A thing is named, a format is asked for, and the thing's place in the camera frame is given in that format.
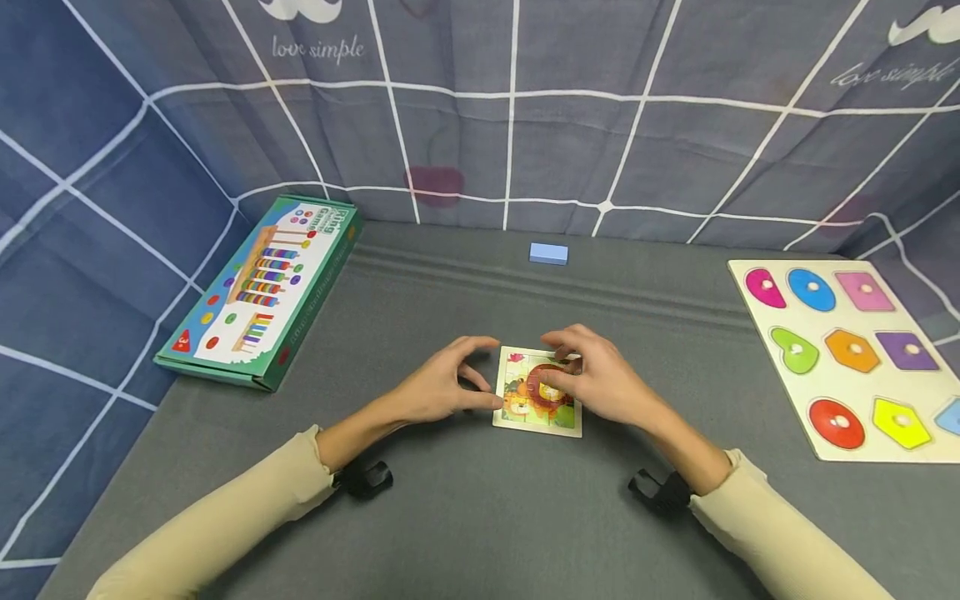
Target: wooden puzzle board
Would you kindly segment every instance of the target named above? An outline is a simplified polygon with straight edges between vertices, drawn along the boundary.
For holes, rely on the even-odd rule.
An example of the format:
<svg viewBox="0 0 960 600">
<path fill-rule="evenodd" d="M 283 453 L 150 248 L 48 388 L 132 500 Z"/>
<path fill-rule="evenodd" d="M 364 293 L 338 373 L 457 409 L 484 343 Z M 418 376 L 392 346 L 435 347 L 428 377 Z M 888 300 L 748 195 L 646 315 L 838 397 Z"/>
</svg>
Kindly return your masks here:
<svg viewBox="0 0 960 600">
<path fill-rule="evenodd" d="M 728 264 L 821 460 L 960 463 L 960 380 L 873 265 Z"/>
</svg>

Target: green heart piece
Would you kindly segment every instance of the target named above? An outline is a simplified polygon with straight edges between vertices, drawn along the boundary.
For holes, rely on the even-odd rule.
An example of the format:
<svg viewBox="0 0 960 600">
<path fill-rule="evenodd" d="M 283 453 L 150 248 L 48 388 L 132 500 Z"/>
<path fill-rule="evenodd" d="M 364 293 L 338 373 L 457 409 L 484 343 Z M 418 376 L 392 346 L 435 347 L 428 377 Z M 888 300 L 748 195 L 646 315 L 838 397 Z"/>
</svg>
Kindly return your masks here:
<svg viewBox="0 0 960 600">
<path fill-rule="evenodd" d="M 783 350 L 780 354 L 780 360 L 783 361 L 783 365 L 787 369 L 797 375 L 813 371 L 817 359 L 820 358 L 820 350 L 815 346 L 793 331 L 783 327 L 771 329 L 770 337 L 774 344 Z"/>
</svg>

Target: yellow pentagon piece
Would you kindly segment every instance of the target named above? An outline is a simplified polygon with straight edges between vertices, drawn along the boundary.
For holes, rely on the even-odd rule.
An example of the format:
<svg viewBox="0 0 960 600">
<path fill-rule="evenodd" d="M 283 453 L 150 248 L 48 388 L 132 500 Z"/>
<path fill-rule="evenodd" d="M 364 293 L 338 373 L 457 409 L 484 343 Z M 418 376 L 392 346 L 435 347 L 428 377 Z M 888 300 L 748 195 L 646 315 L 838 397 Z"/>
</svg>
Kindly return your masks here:
<svg viewBox="0 0 960 600">
<path fill-rule="evenodd" d="M 880 364 L 880 357 L 876 355 L 870 342 L 855 333 L 834 329 L 824 342 L 827 343 L 834 360 L 854 371 L 870 372 Z"/>
<path fill-rule="evenodd" d="M 933 440 L 913 407 L 880 396 L 874 398 L 874 425 L 907 450 Z"/>
</svg>

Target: white grid line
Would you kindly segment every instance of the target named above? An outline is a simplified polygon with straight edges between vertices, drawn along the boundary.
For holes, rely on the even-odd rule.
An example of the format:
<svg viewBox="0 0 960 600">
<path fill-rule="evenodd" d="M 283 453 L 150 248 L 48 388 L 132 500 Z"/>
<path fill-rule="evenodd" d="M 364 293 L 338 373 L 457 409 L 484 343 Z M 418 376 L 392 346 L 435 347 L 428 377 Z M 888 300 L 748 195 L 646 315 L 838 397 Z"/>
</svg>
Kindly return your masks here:
<svg viewBox="0 0 960 600">
<path fill-rule="evenodd" d="M 867 250 L 866 252 L 860 254 L 856 259 L 857 259 L 857 260 L 863 260 L 863 259 L 865 259 L 867 256 L 870 256 L 870 255 L 873 254 L 874 252 L 880 250 L 881 248 L 885 248 L 887 245 L 894 243 L 894 240 L 895 240 L 895 239 L 901 239 L 904 235 L 906 235 L 906 234 L 909 233 L 910 231 L 913 231 L 914 229 L 916 229 L 916 228 L 918 228 L 920 225 L 922 225 L 927 219 L 929 219 L 929 218 L 932 217 L 933 215 L 935 215 L 935 214 L 937 214 L 938 212 L 940 212 L 940 210 L 941 210 L 942 208 L 944 208 L 945 206 L 947 206 L 947 204 L 950 204 L 951 202 L 953 202 L 954 200 L 956 200 L 957 196 L 960 196 L 960 191 L 954 192 L 952 196 L 950 196 L 949 198 L 947 198 L 947 199 L 944 200 L 943 202 L 939 203 L 935 208 L 933 208 L 933 210 L 931 210 L 930 212 L 926 213 L 923 217 L 921 217 L 920 219 L 918 219 L 918 220 L 917 220 L 913 225 L 911 225 L 910 227 L 902 229 L 902 230 L 900 231 L 900 233 L 897 233 L 897 234 L 894 235 L 893 237 L 888 237 L 887 239 L 883 240 L 882 242 L 880 242 L 880 243 L 877 244 L 876 246 L 873 246 L 872 248 L 870 248 L 870 249 Z"/>
<path fill-rule="evenodd" d="M 813 83 L 813 80 L 817 77 L 817 74 L 820 73 L 820 69 L 824 67 L 824 64 L 827 63 L 827 60 L 832 56 L 833 51 L 837 49 L 837 46 L 840 45 L 841 40 L 847 34 L 847 31 L 850 30 L 850 27 L 853 26 L 853 22 L 856 21 L 856 18 L 860 16 L 860 13 L 863 12 L 863 9 L 867 7 L 867 4 L 870 0 L 860 0 L 857 5 L 853 8 L 853 11 L 850 13 L 850 16 L 847 17 L 847 20 L 844 21 L 843 25 L 840 27 L 840 30 L 833 36 L 833 39 L 828 44 L 827 49 L 824 51 L 820 58 L 814 63 L 813 68 L 810 69 L 810 72 L 806 74 L 803 82 L 800 84 L 800 87 L 797 88 L 797 91 L 794 92 L 793 97 L 790 98 L 790 102 L 787 103 L 786 109 L 793 108 L 800 102 L 800 99 L 804 96 L 806 89 Z M 743 171 L 740 172 L 740 175 L 733 181 L 730 188 L 727 190 L 727 193 L 723 195 L 723 198 L 720 199 L 720 202 L 717 203 L 717 206 L 713 208 L 704 221 L 700 224 L 699 227 L 690 235 L 690 238 L 686 240 L 687 244 L 692 244 L 693 240 L 697 239 L 697 236 L 700 235 L 700 232 L 704 230 L 707 224 L 713 219 L 713 215 L 720 212 L 720 209 L 723 208 L 727 201 L 733 195 L 733 192 L 740 186 L 740 184 L 747 178 L 747 175 L 753 171 L 754 165 L 760 160 L 760 157 L 763 155 L 763 151 L 767 149 L 767 145 L 774 138 L 774 135 L 777 134 L 777 131 L 780 130 L 780 125 L 786 120 L 788 112 L 783 110 L 780 113 L 780 116 L 777 117 L 777 120 L 774 122 L 773 127 L 770 128 L 770 131 L 763 137 L 763 140 L 760 142 L 760 145 L 756 147 L 754 155 L 750 157 L 750 161 L 747 163 L 747 166 L 743 168 Z"/>
<path fill-rule="evenodd" d="M 257 54 L 256 48 L 253 47 L 253 42 L 250 39 L 250 36 L 247 35 L 247 30 L 244 28 L 243 23 L 240 22 L 240 18 L 237 16 L 237 13 L 233 10 L 233 6 L 230 5 L 229 0 L 223 0 L 224 8 L 227 9 L 227 12 L 230 15 L 230 19 L 233 21 L 233 25 L 237 28 L 237 32 L 240 34 L 240 37 L 243 38 L 245 44 L 247 44 L 247 49 L 250 50 L 251 55 L 253 56 L 253 61 L 256 62 L 256 66 L 260 69 L 260 73 L 263 75 L 264 83 L 274 92 L 274 97 L 276 101 L 280 104 L 280 109 L 283 110 L 283 114 L 286 115 L 287 120 L 290 121 L 290 126 L 294 128 L 294 133 L 297 134 L 297 139 L 300 140 L 301 146 L 306 151 L 307 157 L 310 159 L 310 164 L 313 165 L 313 170 L 317 173 L 317 179 L 320 181 L 324 180 L 324 174 L 320 172 L 320 165 L 317 164 L 317 159 L 313 156 L 313 151 L 310 150 L 310 145 L 306 143 L 306 138 L 303 137 L 303 132 L 300 130 L 300 126 L 297 125 L 297 121 L 294 119 L 294 115 L 290 112 L 290 109 L 287 107 L 287 103 L 283 101 L 283 96 L 280 95 L 280 90 L 276 89 L 274 84 L 274 79 L 270 76 L 270 72 L 267 71 L 267 66 L 263 63 L 263 60 L 260 59 L 260 55 Z M 330 195 L 326 191 L 326 186 L 324 185 L 324 197 L 327 200 L 330 200 Z"/>
<path fill-rule="evenodd" d="M 516 115 L 516 48 L 520 37 L 520 0 L 514 0 L 514 23 L 510 32 L 510 95 L 507 106 L 507 178 L 503 190 L 503 230 L 510 216 L 510 186 L 514 178 L 514 116 Z"/>
<path fill-rule="evenodd" d="M 666 42 L 670 39 L 670 32 L 673 31 L 673 24 L 677 20 L 677 12 L 680 11 L 682 2 L 683 0 L 674 0 L 673 7 L 670 9 L 670 16 L 667 18 L 666 27 L 663 28 L 663 35 L 660 37 L 657 53 L 654 55 L 654 61 L 650 64 L 650 73 L 647 74 L 647 82 L 643 86 L 643 100 L 640 100 L 636 105 L 634 122 L 630 126 L 630 135 L 627 136 L 627 140 L 623 144 L 623 154 L 620 155 L 620 163 L 616 166 L 616 173 L 613 175 L 610 189 L 607 190 L 607 198 L 597 206 L 597 210 L 600 211 L 600 216 L 597 217 L 597 222 L 593 225 L 593 233 L 590 234 L 590 237 L 597 236 L 597 231 L 600 230 L 603 218 L 614 206 L 613 193 L 616 191 L 616 186 L 620 183 L 620 176 L 623 174 L 623 166 L 627 163 L 630 149 L 634 146 L 634 137 L 636 137 L 636 128 L 640 124 L 640 116 L 643 114 L 643 109 L 647 106 L 646 98 L 650 95 L 650 88 L 653 87 L 654 77 L 657 76 L 657 68 L 660 67 L 660 59 L 663 57 L 663 51 L 666 50 Z"/>
<path fill-rule="evenodd" d="M 127 394 L 126 392 L 121 392 L 119 389 L 110 387 L 102 381 L 97 381 L 93 377 L 88 377 L 87 375 L 73 371 L 72 369 L 67 369 L 64 366 L 50 362 L 45 358 L 33 356 L 27 352 L 21 352 L 20 350 L 9 348 L 3 345 L 0 345 L 0 356 L 6 356 L 7 358 L 20 361 L 21 363 L 26 363 L 28 365 L 33 365 L 34 367 L 39 367 L 46 371 L 66 377 L 67 379 L 73 379 L 74 381 L 83 383 L 84 385 L 89 386 L 94 390 L 99 390 L 105 394 L 116 395 L 120 399 L 126 400 L 130 404 L 139 406 L 140 408 L 145 408 L 150 412 L 154 412 L 156 410 L 156 406 L 146 400 L 141 400 L 140 398 Z"/>
<path fill-rule="evenodd" d="M 72 186 L 77 180 L 86 175 L 90 169 L 100 164 L 100 161 L 103 160 L 109 153 L 123 143 L 123 140 L 127 138 L 130 133 L 136 129 L 136 126 L 140 124 L 140 121 L 143 120 L 144 115 L 147 113 L 147 105 L 144 103 L 140 106 L 140 110 L 133 116 L 130 123 L 128 123 L 122 130 L 120 130 L 114 137 L 107 142 L 103 148 L 93 154 L 90 158 L 86 160 L 76 171 L 71 173 L 65 180 L 57 180 L 56 178 L 51 178 L 54 184 L 54 187 L 50 189 L 46 194 L 41 196 L 34 202 L 30 208 L 23 213 L 23 216 L 13 225 L 13 227 L 7 229 L 2 236 L 0 236 L 0 254 L 13 243 L 13 240 L 24 231 L 27 227 L 30 226 L 30 223 L 43 212 L 43 209 L 52 202 L 57 196 L 66 191 L 68 185 Z M 0 131 L 0 140 L 3 140 L 5 144 L 11 148 L 22 148 L 16 141 L 8 136 L 5 132 Z M 29 155 L 30 153 L 23 149 L 23 152 Z"/>
<path fill-rule="evenodd" d="M 953 335 L 946 337 L 942 340 L 937 340 L 933 343 L 934 346 L 943 346 L 944 344 L 951 344 L 953 342 L 960 342 L 960 332 L 954 333 Z"/>
<path fill-rule="evenodd" d="M 237 200 L 243 201 L 261 192 L 267 192 L 270 190 L 278 189 L 281 187 L 289 187 L 293 185 L 321 185 L 319 181 L 281 181 L 280 183 L 272 183 L 270 185 L 263 185 L 261 187 L 254 188 L 250 191 L 244 192 L 240 196 L 237 196 Z M 383 191 L 383 192 L 402 192 L 407 193 L 410 190 L 405 187 L 396 187 L 391 185 L 336 185 L 334 183 L 327 183 L 326 187 L 339 190 L 342 192 L 357 192 L 365 190 L 373 191 Z M 502 204 L 506 202 L 505 198 L 481 198 L 479 196 L 470 196 L 469 194 L 453 193 L 453 192 L 432 192 L 429 190 L 420 190 L 414 189 L 415 194 L 422 194 L 425 196 L 436 196 L 438 198 L 462 198 L 464 200 L 471 200 L 482 203 L 492 203 L 492 204 Z M 544 204 L 576 204 L 583 208 L 596 208 L 599 209 L 599 204 L 590 204 L 585 203 L 579 200 L 558 200 L 553 198 L 511 198 L 510 202 L 512 203 L 544 203 Z M 678 217 L 687 217 L 690 219 L 705 219 L 707 218 L 706 213 L 699 212 L 687 212 L 684 210 L 676 210 L 674 208 L 665 208 L 662 206 L 647 206 L 647 205 L 612 205 L 610 210 L 646 210 L 650 212 L 660 212 L 663 214 L 675 215 Z M 728 213 L 717 213 L 713 215 L 718 219 L 731 219 L 734 221 L 767 221 L 771 223 L 795 223 L 798 225 L 816 225 L 818 222 L 812 219 L 794 219 L 791 217 L 761 217 L 753 215 L 737 215 L 737 214 L 728 214 Z M 856 225 L 860 225 L 861 221 L 848 221 L 848 222 L 835 222 L 825 224 L 824 227 L 831 228 L 846 228 Z"/>
<path fill-rule="evenodd" d="M 16 561 L 0 561 L 0 571 L 15 568 L 36 568 L 38 566 L 56 566 L 60 559 L 23 559 Z"/>
<path fill-rule="evenodd" d="M 900 260 L 903 262 L 903 266 L 906 267 L 910 273 L 917 276 L 917 279 L 925 283 L 926 287 L 930 288 L 937 298 L 940 299 L 940 302 L 944 304 L 944 308 L 946 308 L 950 316 L 956 319 L 960 324 L 960 311 L 958 311 L 950 302 L 950 298 L 947 296 L 947 294 L 945 294 L 944 291 L 940 289 L 940 287 L 938 287 L 937 284 L 934 283 L 929 277 L 924 275 L 923 271 L 915 267 L 914 264 L 910 262 L 910 259 L 906 257 L 906 248 L 903 246 L 902 240 L 900 240 L 900 237 L 897 235 L 897 232 L 894 229 L 894 226 L 890 223 L 890 219 L 887 217 L 887 215 L 878 212 L 872 212 L 867 216 L 877 217 L 883 222 L 883 226 L 886 227 L 887 233 L 890 235 L 890 238 L 893 240 L 894 244 L 897 245 L 897 250 L 900 251 Z"/>
<path fill-rule="evenodd" d="M 319 89 L 348 89 L 362 87 L 387 87 L 387 83 L 378 80 L 353 80 L 348 82 L 318 82 L 307 78 L 273 80 L 273 85 L 278 87 L 290 85 L 311 85 Z M 256 82 L 252 84 L 225 84 L 222 82 L 209 82 L 205 84 L 179 84 L 164 87 L 150 95 L 152 101 L 160 100 L 171 96 L 190 91 L 201 91 L 207 89 L 232 89 L 247 91 L 251 89 L 263 89 L 270 87 L 266 82 Z M 429 84 L 408 84 L 404 82 L 390 82 L 393 89 L 406 89 L 411 91 L 426 91 L 443 94 L 451 98 L 463 98 L 470 100 L 509 100 L 510 92 L 473 92 L 473 91 L 455 91 L 448 87 Z M 533 89 L 518 90 L 514 94 L 515 98 L 598 98 L 602 100 L 611 100 L 613 102 L 646 102 L 653 103 L 677 103 L 693 104 L 707 106 L 721 106 L 731 108 L 744 108 L 746 110 L 757 110 L 761 112 L 781 113 L 786 111 L 788 114 L 796 116 L 809 117 L 811 119 L 825 119 L 830 116 L 891 116 L 904 114 L 940 114 L 945 112 L 956 112 L 960 110 L 960 105 L 946 105 L 938 107 L 901 107 L 901 108 L 834 108 L 831 110 L 814 110 L 812 108 L 788 108 L 781 105 L 764 104 L 761 102 L 749 102 L 745 100 L 734 100 L 731 98 L 715 98 L 709 96 L 684 96 L 676 94 L 658 95 L 658 94 L 614 94 L 611 92 L 598 91 L 592 89 Z"/>
<path fill-rule="evenodd" d="M 66 470 L 73 463 L 74 459 L 77 458 L 77 455 L 80 454 L 80 451 L 83 449 L 84 445 L 86 444 L 86 441 L 90 439 L 91 435 L 93 435 L 93 432 L 96 430 L 97 426 L 104 419 L 104 417 L 107 415 L 107 412 L 116 402 L 117 398 L 121 397 L 121 395 L 124 394 L 124 389 L 130 383 L 131 379 L 133 379 L 133 376 L 136 374 L 136 371 L 140 368 L 140 364 L 143 362 L 143 359 L 146 357 L 147 352 L 150 350 L 150 346 L 153 344 L 154 339 L 156 339 L 156 335 L 158 334 L 162 323 L 167 319 L 167 317 L 170 316 L 170 313 L 173 312 L 174 308 L 177 307 L 177 304 L 180 303 L 180 300 L 182 300 L 183 296 L 186 294 L 187 290 L 190 289 L 190 287 L 200 289 L 194 283 L 194 279 L 204 270 L 204 268 L 206 268 L 206 264 L 210 261 L 210 258 L 220 247 L 220 244 L 224 241 L 224 238 L 227 236 L 227 233 L 229 232 L 230 227 L 233 225 L 233 219 L 236 217 L 238 213 L 239 213 L 239 209 L 236 207 L 230 212 L 230 216 L 227 219 L 227 224 L 224 226 L 223 231 L 220 232 L 220 236 L 217 238 L 217 241 L 213 244 L 213 246 L 210 247 L 209 252 L 206 253 L 204 260 L 197 267 L 197 270 L 194 272 L 194 274 L 189 278 L 187 284 L 184 285 L 183 288 L 180 290 L 180 293 L 177 294 L 177 296 L 170 302 L 170 305 L 167 306 L 166 310 L 164 310 L 163 313 L 154 322 L 154 329 L 153 331 L 151 331 L 150 337 L 147 339 L 147 343 L 143 345 L 143 348 L 140 350 L 140 353 L 136 357 L 136 360 L 133 362 L 132 366 L 130 367 L 130 370 L 127 371 L 127 375 L 123 378 L 123 381 L 121 381 L 120 386 L 113 391 L 113 394 L 110 396 L 110 399 L 107 401 L 106 404 L 104 404 L 104 407 L 100 410 L 100 413 L 97 414 L 96 418 L 94 418 L 93 422 L 86 428 L 86 431 L 84 432 L 83 436 L 80 438 L 77 444 L 73 447 L 73 449 L 67 455 L 66 460 L 63 461 L 63 463 L 60 465 L 60 468 L 58 468 L 57 472 L 54 473 L 54 476 L 50 479 L 49 482 L 47 482 L 46 487 L 43 489 L 40 495 L 36 498 L 34 503 L 30 506 L 29 509 L 27 509 L 27 511 L 17 521 L 16 526 L 13 528 L 13 531 L 10 534 L 10 537 L 7 539 L 7 542 L 4 544 L 3 548 L 0 549 L 0 562 L 3 562 L 3 560 L 7 558 L 7 555 L 10 553 L 11 548 L 13 548 L 13 545 L 16 543 L 17 539 L 20 537 L 20 534 L 23 533 L 23 530 L 27 525 L 27 521 L 30 520 L 30 517 L 36 513 L 36 511 L 43 504 L 43 501 L 46 500 L 47 497 L 50 495 L 50 493 L 53 491 L 54 487 L 62 478 Z"/>
<path fill-rule="evenodd" d="M 125 67 L 123 63 L 120 62 L 120 59 L 118 59 L 116 55 L 113 54 L 113 52 L 109 49 L 107 44 L 100 38 L 100 36 L 97 35 L 95 31 L 93 31 L 93 27 L 91 27 L 90 24 L 86 21 L 86 19 L 84 19 L 84 17 L 80 14 L 80 11 L 78 11 L 73 6 L 73 3 L 71 3 L 70 0 L 63 0 L 63 4 L 66 5 L 66 8 L 73 13 L 74 18 L 76 18 L 77 21 L 80 22 L 81 27 L 83 27 L 84 30 L 87 32 L 87 34 L 90 35 L 94 43 L 96 43 L 97 46 L 103 51 L 103 53 L 107 55 L 107 58 L 110 60 L 110 62 L 113 63 L 113 66 L 115 66 L 117 70 L 120 71 L 120 73 L 124 76 L 127 82 L 133 87 L 133 89 L 135 89 L 136 92 L 140 94 L 140 97 L 143 98 L 143 101 L 150 108 L 154 110 L 156 115 L 160 117 L 160 120 L 163 121 L 163 123 L 167 126 L 167 128 L 171 132 L 173 132 L 173 135 L 175 135 L 177 139 L 180 141 L 180 143 L 183 144 L 183 147 L 187 149 L 187 152 L 189 152 L 190 155 L 194 157 L 194 159 L 200 164 L 200 166 L 204 169 L 204 172 L 207 174 L 208 177 L 210 177 L 210 180 L 213 181 L 213 184 L 217 186 L 217 188 L 228 200 L 228 202 L 236 206 L 236 202 L 230 198 L 230 195 L 227 193 L 227 190 L 224 189 L 224 186 L 220 184 L 217 178 L 213 177 L 213 173 L 210 172 L 206 164 L 204 164 L 204 162 L 200 159 L 200 156 L 197 155 L 196 152 L 194 152 L 193 148 L 191 148 L 190 144 L 186 142 L 186 139 L 184 139 L 183 136 L 180 135 L 180 132 L 177 130 L 177 128 L 174 127 L 173 123 L 171 123 L 170 120 L 167 119 L 167 116 L 160 111 L 160 108 L 156 104 L 154 104 L 154 101 L 151 99 L 150 96 L 147 95 L 147 92 L 144 91 L 140 83 L 138 83 L 137 80 L 133 78 L 133 75 L 131 75 L 130 71 L 127 70 L 127 67 Z"/>
<path fill-rule="evenodd" d="M 154 248 L 153 246 L 151 246 L 150 244 L 148 244 L 146 240 L 144 240 L 142 237 L 140 237 L 139 235 L 137 235 L 135 232 L 133 232 L 132 229 L 128 228 L 126 225 L 124 225 L 124 224 L 120 223 L 119 221 L 117 221 L 117 219 L 114 218 L 113 215 L 109 214 L 108 212 L 106 212 L 105 210 L 103 210 L 98 204 L 96 204 L 96 203 L 94 203 L 92 200 L 90 200 L 90 199 L 86 196 L 86 194 L 85 194 L 84 192 L 78 190 L 78 189 L 77 189 L 76 187 L 74 187 L 71 183 L 68 183 L 64 178 L 62 178 L 61 176 L 59 176 L 59 175 L 57 175 L 56 173 L 54 173 L 53 169 L 51 169 L 50 167 L 48 167 L 44 162 L 42 162 L 42 161 L 41 161 L 39 158 L 37 158 L 36 156 L 30 154 L 30 152 L 29 152 L 26 148 L 24 148 L 23 146 L 21 146 L 19 143 L 16 142 L 16 140 L 14 140 L 12 137 L 10 137 L 9 135 L 7 135 L 7 134 L 6 134 L 5 132 L 3 132 L 3 131 L 0 131 L 0 141 L 3 141 L 5 144 L 7 144 L 14 152 L 16 152 L 17 154 L 19 154 L 20 157 L 22 157 L 24 160 L 26 160 L 27 162 L 29 162 L 30 164 L 32 164 L 33 166 L 35 166 L 35 167 L 37 168 L 37 170 L 39 170 L 41 173 L 43 173 L 43 175 L 45 175 L 45 176 L 47 176 L 48 178 L 50 178 L 51 180 L 53 180 L 54 183 L 57 185 L 57 187 L 55 187 L 53 190 L 51 190 L 51 191 L 48 192 L 47 194 L 44 194 L 43 198 L 41 198 L 40 201 L 37 201 L 37 202 L 34 204 L 34 206 L 31 207 L 31 211 L 32 211 L 32 212 L 31 212 L 31 211 L 28 211 L 28 213 L 31 213 L 31 214 L 30 214 L 30 221 L 32 221 L 32 220 L 36 217 L 36 215 L 39 213 L 39 211 L 40 211 L 44 206 L 46 206 L 46 204 L 50 203 L 50 202 L 53 200 L 53 196 L 52 196 L 53 192 L 54 192 L 54 191 L 57 191 L 58 189 L 62 189 L 63 191 L 66 191 L 66 192 L 69 192 L 70 194 L 72 194 L 72 195 L 73 195 L 75 198 L 77 198 L 81 203 L 83 203 L 87 208 L 89 208 L 89 209 L 92 210 L 93 212 L 97 213 L 97 214 L 98 214 L 100 217 L 102 217 L 105 221 L 107 221 L 108 223 L 110 223 L 110 224 L 113 225 L 114 227 L 116 227 L 116 228 L 120 229 L 121 231 L 123 231 L 124 233 L 126 233 L 126 234 L 127 234 L 127 237 L 129 237 L 131 240 L 133 240 L 134 242 L 136 242 L 136 243 L 137 243 L 141 248 L 143 248 L 145 251 L 147 251 L 147 252 L 149 252 L 150 254 L 152 254 L 152 255 L 154 256 L 154 258 L 156 258 L 157 260 L 159 260 L 160 262 L 162 262 L 164 265 L 166 265 L 168 269 L 170 269 L 171 271 L 173 271 L 174 273 L 176 273 L 176 274 L 177 274 L 178 276 L 180 276 L 183 280 L 187 280 L 187 281 L 191 281 L 191 282 L 192 282 L 192 280 L 190 280 L 190 277 L 187 276 L 186 273 L 184 273 L 183 271 L 181 271 L 181 270 L 177 267 L 177 265 L 175 265 L 173 262 L 171 262 L 166 256 L 164 256 L 163 254 L 161 254 L 156 248 Z M 41 204 L 41 201 L 44 200 L 44 199 L 47 199 L 47 200 L 46 200 L 46 204 L 43 204 L 43 205 L 40 207 L 39 210 L 33 211 L 33 208 L 36 207 L 36 206 L 38 206 L 38 205 L 40 205 L 40 204 Z"/>
<path fill-rule="evenodd" d="M 947 90 L 947 92 L 946 92 L 943 96 L 940 97 L 940 100 L 938 100 L 938 101 L 937 101 L 937 104 L 933 105 L 933 107 L 936 108 L 936 107 L 940 106 L 943 102 L 945 102 L 945 101 L 947 100 L 947 98 L 949 98 L 950 94 L 952 94 L 952 93 L 954 92 L 954 90 L 956 90 L 956 88 L 957 88 L 958 85 L 960 85 L 960 79 L 957 79 L 957 81 L 953 82 L 953 85 L 950 86 L 950 88 Z M 793 240 L 792 242 L 790 242 L 789 244 L 787 244 L 786 246 L 784 246 L 783 249 L 784 249 L 785 251 L 786 251 L 786 250 L 790 250 L 790 249 L 793 248 L 794 245 L 796 245 L 798 242 L 801 242 L 801 241 L 805 240 L 808 236 L 810 236 L 811 234 L 813 234 L 814 231 L 816 231 L 818 228 L 822 227 L 824 221 L 829 221 L 830 218 L 833 217 L 833 215 L 835 215 L 836 213 L 840 212 L 840 210 L 842 210 L 843 207 L 846 206 L 847 203 L 848 203 L 850 200 L 852 200 L 857 194 L 860 193 L 860 190 L 862 190 L 864 187 L 867 186 L 867 183 L 869 183 L 869 182 L 874 178 L 874 176 L 875 176 L 877 173 L 880 172 L 880 169 L 882 169 L 882 168 L 887 164 L 887 162 L 889 162 L 890 159 L 893 158 L 894 155 L 895 155 L 897 152 L 900 151 L 900 148 L 902 148 L 903 145 L 906 144 L 907 140 L 909 140 L 911 137 L 913 137 L 913 134 L 916 133 L 917 130 L 918 130 L 920 127 L 922 127 L 924 123 L 926 123 L 926 120 L 927 120 L 928 118 L 930 118 L 930 115 L 931 115 L 931 114 L 933 114 L 933 113 L 932 113 L 932 112 L 927 112 L 927 113 L 925 113 L 924 116 L 922 116 L 922 117 L 917 121 L 917 123 L 914 124 L 914 126 L 910 129 L 910 131 L 907 132 L 907 133 L 903 136 L 903 138 L 900 139 L 900 141 L 897 143 L 897 145 L 894 146 L 893 149 L 892 149 L 889 153 L 887 153 L 887 156 L 885 156 L 885 157 L 883 158 L 883 160 L 880 161 L 880 163 L 874 168 L 874 170 L 870 172 L 870 175 L 868 175 L 866 179 L 864 179 L 863 181 L 861 181 L 860 184 L 857 185 L 857 186 L 853 189 L 853 191 L 847 196 L 847 198 L 845 198 L 845 199 L 843 200 L 843 202 L 841 202 L 840 204 L 838 204 L 837 206 L 835 206 L 835 207 L 833 208 L 833 210 L 831 210 L 829 213 L 827 213 L 827 216 L 824 217 L 823 219 L 821 219 L 821 222 L 820 222 L 819 224 L 817 224 L 816 226 L 808 229 L 805 233 L 799 235 L 799 236 L 797 237 L 797 239 Z"/>
<path fill-rule="evenodd" d="M 406 173 L 407 186 L 410 191 L 410 203 L 414 207 L 414 220 L 420 224 L 420 209 L 417 207 L 417 196 L 414 195 L 414 176 L 410 173 L 410 160 L 407 158 L 407 144 L 403 141 L 403 129 L 400 127 L 400 115 L 396 111 L 396 97 L 394 87 L 390 81 L 390 68 L 387 66 L 387 54 L 383 49 L 383 37 L 380 35 L 380 22 L 376 19 L 376 9 L 373 0 L 367 0 L 370 9 L 370 22 L 373 25 L 373 37 L 376 39 L 376 52 L 380 56 L 380 68 L 383 69 L 383 83 L 387 88 L 387 98 L 390 100 L 390 112 L 394 115 L 396 127 L 396 141 L 400 144 L 400 155 L 403 157 L 403 169 Z"/>
</svg>

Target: light blue shape piece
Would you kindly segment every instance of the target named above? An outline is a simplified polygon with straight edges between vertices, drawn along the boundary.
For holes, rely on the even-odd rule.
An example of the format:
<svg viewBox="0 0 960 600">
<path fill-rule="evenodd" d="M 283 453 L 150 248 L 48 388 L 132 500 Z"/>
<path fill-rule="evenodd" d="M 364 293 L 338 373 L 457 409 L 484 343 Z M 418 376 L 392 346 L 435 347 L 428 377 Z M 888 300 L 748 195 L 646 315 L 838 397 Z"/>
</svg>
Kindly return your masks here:
<svg viewBox="0 0 960 600">
<path fill-rule="evenodd" d="M 941 429 L 960 436 L 960 397 L 954 398 L 950 406 L 937 415 L 933 422 L 937 423 L 937 426 Z"/>
<path fill-rule="evenodd" d="M 822 277 L 807 269 L 794 269 L 786 276 L 790 291 L 801 302 L 822 313 L 833 310 L 837 305 L 837 297 Z"/>
<path fill-rule="evenodd" d="M 531 244 L 530 262 L 542 262 L 548 265 L 565 265 L 568 248 L 553 244 Z"/>
</svg>

